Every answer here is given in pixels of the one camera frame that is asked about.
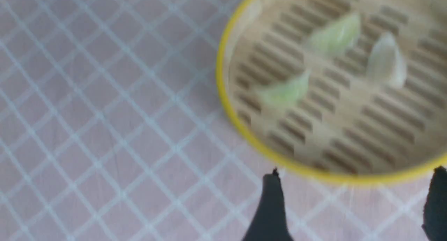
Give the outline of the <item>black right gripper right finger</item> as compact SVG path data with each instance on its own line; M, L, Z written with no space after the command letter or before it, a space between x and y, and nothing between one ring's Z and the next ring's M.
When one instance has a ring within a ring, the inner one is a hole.
M429 241L447 240L447 171L434 169L423 208L422 229Z

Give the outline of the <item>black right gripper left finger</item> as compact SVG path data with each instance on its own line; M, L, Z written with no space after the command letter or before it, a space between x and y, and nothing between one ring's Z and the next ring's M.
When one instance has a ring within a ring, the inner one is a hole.
M262 193L243 241L292 241L278 168L262 178Z

